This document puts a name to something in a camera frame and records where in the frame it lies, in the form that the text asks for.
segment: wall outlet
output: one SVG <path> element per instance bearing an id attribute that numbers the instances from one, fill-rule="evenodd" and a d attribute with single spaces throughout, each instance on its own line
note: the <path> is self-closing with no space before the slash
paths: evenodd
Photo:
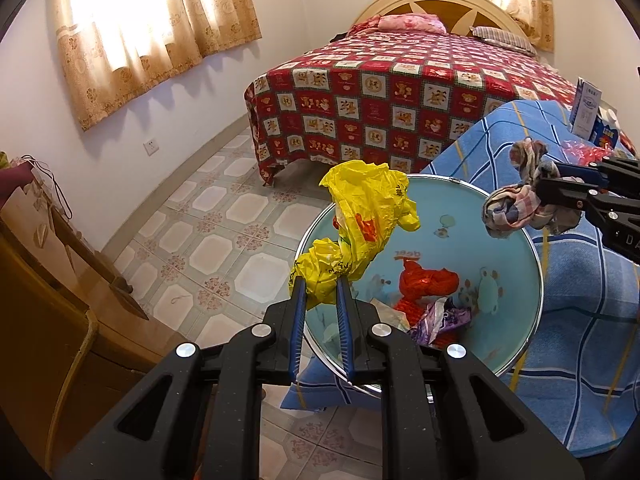
<path id="1" fill-rule="evenodd" d="M 160 147 L 158 146 L 158 142 L 155 139 L 151 139 L 145 142 L 144 147 L 148 156 L 153 155 L 157 150 L 160 149 Z"/>

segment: metal bolt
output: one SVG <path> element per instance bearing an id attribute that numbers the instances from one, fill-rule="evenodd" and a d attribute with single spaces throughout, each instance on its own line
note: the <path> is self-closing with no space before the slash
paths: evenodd
<path id="1" fill-rule="evenodd" d="M 371 327 L 371 331 L 380 337 L 386 337 L 391 334 L 391 327 L 384 323 L 377 323 Z"/>
<path id="2" fill-rule="evenodd" d="M 191 357 L 196 353 L 196 345 L 193 343 L 182 343 L 175 349 L 175 353 L 178 354 L 178 357 Z"/>
<path id="3" fill-rule="evenodd" d="M 260 325 L 256 325 L 251 329 L 251 333 L 256 337 L 267 337 L 271 333 L 271 327 L 260 323 Z"/>
<path id="4" fill-rule="evenodd" d="M 453 345 L 447 347 L 447 354 L 454 359 L 462 359 L 466 355 L 466 348 L 457 343 L 453 343 Z"/>

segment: wooden headboard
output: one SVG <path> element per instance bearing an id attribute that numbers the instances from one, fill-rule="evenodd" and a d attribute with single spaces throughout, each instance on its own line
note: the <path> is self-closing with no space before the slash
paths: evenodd
<path id="1" fill-rule="evenodd" d="M 469 27 L 497 27 L 525 36 L 518 23 L 489 0 L 376 0 L 356 19 L 360 23 L 381 14 L 437 14 L 451 34 L 468 36 Z"/>

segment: wooden furniture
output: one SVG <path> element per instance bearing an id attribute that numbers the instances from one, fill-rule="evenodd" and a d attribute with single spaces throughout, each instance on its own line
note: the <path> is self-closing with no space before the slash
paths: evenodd
<path id="1" fill-rule="evenodd" d="M 469 36 L 469 27 L 497 27 L 525 37 L 518 23 L 489 0 L 376 0 L 355 20 L 364 22 L 376 14 L 427 12 L 437 14 L 451 34 Z"/>
<path id="2" fill-rule="evenodd" d="M 0 406 L 47 471 L 185 339 L 130 310 L 18 188 L 0 211 Z"/>

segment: maroon cloth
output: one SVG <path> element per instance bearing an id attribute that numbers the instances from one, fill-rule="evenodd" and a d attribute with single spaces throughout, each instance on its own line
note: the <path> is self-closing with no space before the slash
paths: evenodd
<path id="1" fill-rule="evenodd" d="M 574 94 L 534 59 L 473 38 L 376 32 L 269 70 L 244 98 L 260 174 L 271 184 L 299 158 L 418 173 L 502 104 L 571 104 Z"/>
<path id="2" fill-rule="evenodd" d="M 31 168 L 32 166 L 29 162 L 23 162 L 14 168 L 0 170 L 0 209 L 4 207 L 4 204 L 17 187 L 24 188 L 33 180 Z"/>

